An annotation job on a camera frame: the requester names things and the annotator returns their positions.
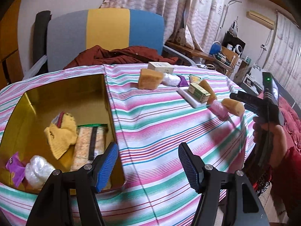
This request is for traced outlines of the person right hand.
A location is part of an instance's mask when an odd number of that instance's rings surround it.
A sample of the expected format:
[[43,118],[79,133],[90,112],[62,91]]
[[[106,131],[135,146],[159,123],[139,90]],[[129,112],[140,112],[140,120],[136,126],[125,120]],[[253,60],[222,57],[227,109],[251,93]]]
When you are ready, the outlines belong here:
[[272,168],[278,167],[288,151],[286,134],[283,127],[274,122],[264,122],[264,119],[258,116],[254,117],[253,121],[255,122],[252,127],[254,129],[253,137],[255,143],[259,141],[259,132],[261,130],[272,133],[273,149],[271,151],[269,165]]

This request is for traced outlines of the red sleeve forearm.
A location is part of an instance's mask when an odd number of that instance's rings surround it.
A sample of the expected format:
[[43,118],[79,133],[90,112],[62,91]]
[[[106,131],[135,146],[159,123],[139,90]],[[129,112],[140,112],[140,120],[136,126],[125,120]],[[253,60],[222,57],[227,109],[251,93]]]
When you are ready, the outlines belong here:
[[289,148],[271,173],[272,186],[282,200],[290,225],[300,225],[300,153]]

